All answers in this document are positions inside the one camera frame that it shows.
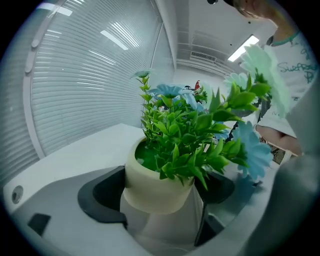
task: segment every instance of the ceiling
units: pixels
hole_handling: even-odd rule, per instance
[[[267,42],[276,31],[267,20],[247,19],[223,0],[209,4],[207,0],[173,0],[178,30],[177,59],[188,60],[190,52],[216,57],[235,72],[241,72],[241,59],[228,58],[250,35]]]

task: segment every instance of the white wall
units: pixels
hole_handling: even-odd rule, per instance
[[[200,80],[200,83],[202,82],[210,85],[214,93],[216,93],[220,87],[220,93],[224,96],[228,95],[228,90],[223,83],[224,78],[222,76],[201,69],[181,65],[177,66],[173,76],[174,84],[186,85],[192,88],[195,88],[198,80]]]
[[[155,0],[168,36],[174,68],[177,67],[178,25],[173,0]]]

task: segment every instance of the potted plant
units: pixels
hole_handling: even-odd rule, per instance
[[[141,82],[145,100],[141,119],[145,137],[133,145],[125,164],[124,197],[130,205],[147,213],[174,213],[183,206],[195,179],[207,189],[207,173],[223,175],[230,162],[238,165],[244,177],[249,174],[256,180],[264,176],[264,168],[272,161],[270,147],[259,141],[250,122],[244,123],[233,113],[256,111],[253,101],[274,96],[273,74],[267,74],[269,82],[258,69],[253,70],[245,88],[231,83],[227,98],[222,95],[224,102],[219,89],[216,94],[212,92],[209,109],[196,101],[207,100],[203,87],[195,92],[167,84],[151,89],[150,70],[134,75]],[[226,121],[239,122],[233,139],[214,139],[228,131]]]

